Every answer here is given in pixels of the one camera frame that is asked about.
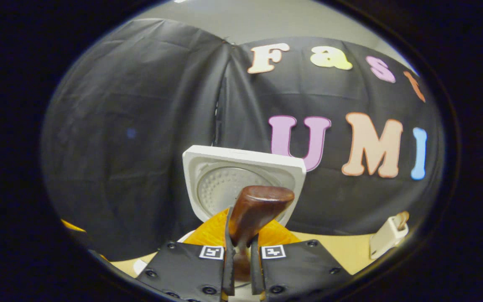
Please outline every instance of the foam letter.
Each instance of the foam letter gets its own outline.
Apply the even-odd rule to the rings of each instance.
[[[388,69],[387,64],[377,57],[366,57],[366,61],[372,67],[370,70],[380,79],[389,83],[395,83],[395,75]]]
[[[251,48],[251,51],[254,53],[253,66],[247,72],[250,74],[259,74],[272,71],[275,67],[270,64],[270,59],[274,63],[279,63],[282,57],[280,50],[287,52],[290,50],[290,46],[286,43],[279,43]]]
[[[410,79],[411,86],[413,86],[413,89],[416,92],[416,95],[418,98],[420,98],[424,103],[426,102],[426,99],[424,98],[424,94],[420,92],[420,89],[418,88],[418,82],[415,80],[415,78],[409,73],[409,71],[404,71],[404,75]]]
[[[316,46],[312,48],[314,55],[310,61],[320,67],[337,67],[338,69],[349,70],[353,65],[348,62],[345,53],[340,49],[330,46]]]
[[[416,139],[416,159],[415,167],[411,170],[411,178],[421,180],[426,174],[424,163],[426,162],[426,139],[428,136],[422,128],[414,128],[413,135]]]
[[[292,156],[290,134],[292,127],[297,124],[296,119],[287,115],[276,115],[268,122],[272,126],[272,153]],[[304,123],[310,129],[309,151],[303,157],[308,172],[314,170],[322,161],[325,131],[330,128],[331,121],[322,117],[307,117]]]
[[[368,174],[374,174],[381,159],[385,157],[378,170],[379,175],[386,178],[397,176],[400,137],[403,131],[402,124],[394,119],[387,120],[380,139],[368,115],[352,112],[348,113],[345,119],[351,125],[352,138],[349,161],[342,168],[343,174],[350,176],[363,174],[362,160],[364,153]]]

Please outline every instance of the white square lid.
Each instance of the white square lid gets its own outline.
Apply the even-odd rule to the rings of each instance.
[[[297,204],[306,168],[303,159],[263,152],[193,145],[182,154],[191,207],[203,222],[230,206],[249,185],[285,187],[292,204],[277,217],[285,226]]]

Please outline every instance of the white wall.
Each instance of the white wall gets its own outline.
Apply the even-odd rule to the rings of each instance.
[[[312,0],[167,1],[135,19],[172,19],[199,27],[231,43],[282,36],[320,36],[360,44],[412,69],[396,50],[359,22]]]

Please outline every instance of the black cloth backdrop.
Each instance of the black cloth backdrop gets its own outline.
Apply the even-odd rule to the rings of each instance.
[[[249,74],[251,48],[287,43],[268,73]],[[317,67],[311,48],[342,50],[351,70]],[[378,79],[364,58],[383,59],[395,84]],[[62,219],[84,228],[108,260],[150,254],[200,225],[184,182],[182,153],[214,145],[270,153],[273,115],[297,119],[290,151],[304,157],[305,117],[328,118],[322,162],[307,173],[287,227],[344,235],[375,232],[397,212],[414,227],[435,202],[443,174],[443,129],[436,101],[426,103],[406,67],[363,46],[327,38],[276,38],[230,44],[177,21],[130,21],[92,46],[57,88],[44,121],[42,166]],[[366,113],[381,135],[387,119],[404,126],[395,178],[345,176],[350,112]],[[426,176],[413,180],[414,127],[426,130]]]

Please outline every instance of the screw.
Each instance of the screw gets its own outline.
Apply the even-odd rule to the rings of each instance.
[[[284,290],[284,287],[282,287],[280,285],[276,285],[276,286],[273,286],[272,288],[270,288],[270,292],[272,292],[274,294],[279,294],[283,290]]]
[[[334,275],[336,273],[340,273],[340,268],[332,268],[329,270],[329,275]]]
[[[153,270],[146,270],[145,273],[146,273],[147,276],[153,277],[153,278],[158,276],[158,274],[156,272],[154,272]]]
[[[217,293],[217,290],[213,287],[210,286],[205,286],[203,287],[203,293],[208,294],[208,295],[213,295]]]
[[[178,296],[177,294],[173,293],[173,292],[166,292],[166,294],[168,294],[169,296],[173,296],[175,298],[180,298],[180,296]]]

